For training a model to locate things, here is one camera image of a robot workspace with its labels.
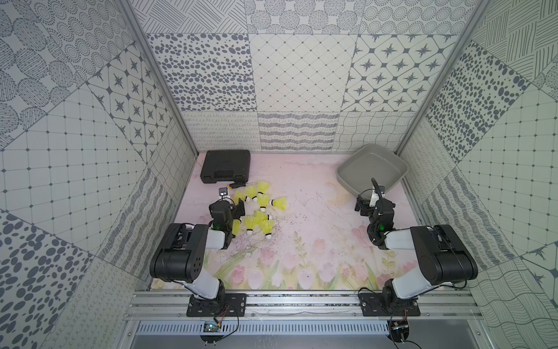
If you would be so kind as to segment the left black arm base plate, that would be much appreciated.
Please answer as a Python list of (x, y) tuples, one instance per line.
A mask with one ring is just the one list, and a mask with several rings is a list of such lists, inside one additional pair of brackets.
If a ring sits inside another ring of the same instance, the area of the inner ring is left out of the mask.
[(225, 293), (213, 300), (202, 300), (191, 296), (187, 317), (244, 317), (247, 294)]

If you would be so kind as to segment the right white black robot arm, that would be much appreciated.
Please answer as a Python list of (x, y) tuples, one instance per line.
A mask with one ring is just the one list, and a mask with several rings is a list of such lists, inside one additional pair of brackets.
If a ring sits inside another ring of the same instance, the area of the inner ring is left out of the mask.
[(369, 218), (367, 234), (374, 246), (412, 251), (417, 258), (418, 266), (384, 284), (384, 307), (415, 299), (439, 286), (476, 279), (477, 263), (450, 225), (395, 229), (395, 204), (380, 196), (375, 202), (358, 197), (355, 210)]

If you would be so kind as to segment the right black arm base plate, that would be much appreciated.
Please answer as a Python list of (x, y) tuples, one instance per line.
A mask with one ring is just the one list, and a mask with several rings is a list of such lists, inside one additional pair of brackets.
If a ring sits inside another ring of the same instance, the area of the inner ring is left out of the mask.
[(417, 299), (401, 300), (395, 298), (393, 300), (386, 300), (383, 295), (373, 292), (359, 292), (357, 298), (359, 299), (363, 316), (415, 317), (421, 315)]

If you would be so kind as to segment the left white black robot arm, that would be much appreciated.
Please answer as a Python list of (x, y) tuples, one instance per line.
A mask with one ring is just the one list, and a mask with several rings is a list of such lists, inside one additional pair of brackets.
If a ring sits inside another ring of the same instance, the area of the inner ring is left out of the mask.
[(221, 305), (225, 288), (203, 267), (206, 250), (226, 250), (235, 237), (234, 223), (245, 215), (244, 201), (220, 199), (209, 205), (209, 224), (172, 223), (149, 264), (150, 275), (189, 290), (196, 300)]

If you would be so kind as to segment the grey plastic storage box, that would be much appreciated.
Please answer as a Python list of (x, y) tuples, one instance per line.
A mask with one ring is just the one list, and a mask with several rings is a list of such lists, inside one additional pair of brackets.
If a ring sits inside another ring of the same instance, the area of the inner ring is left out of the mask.
[(337, 168), (339, 184), (354, 196), (362, 195), (369, 199), (374, 178), (385, 191), (391, 190), (408, 171), (408, 164), (386, 148), (368, 144), (356, 151), (350, 158)]

